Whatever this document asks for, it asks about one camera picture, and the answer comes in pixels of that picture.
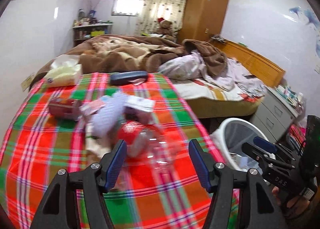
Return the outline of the right hand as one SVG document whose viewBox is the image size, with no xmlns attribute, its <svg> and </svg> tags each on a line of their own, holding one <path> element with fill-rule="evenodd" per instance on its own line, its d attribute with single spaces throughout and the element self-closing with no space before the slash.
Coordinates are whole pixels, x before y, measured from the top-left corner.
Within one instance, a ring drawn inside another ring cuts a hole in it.
<svg viewBox="0 0 320 229">
<path fill-rule="evenodd" d="M 280 189 L 276 186 L 272 189 L 272 194 L 276 198 L 278 205 L 281 205 L 281 200 L 279 198 Z M 296 216 L 302 214 L 310 205 L 310 201 L 301 195 L 295 196 L 289 200 L 286 204 L 286 209 L 289 215 Z"/>
</svg>

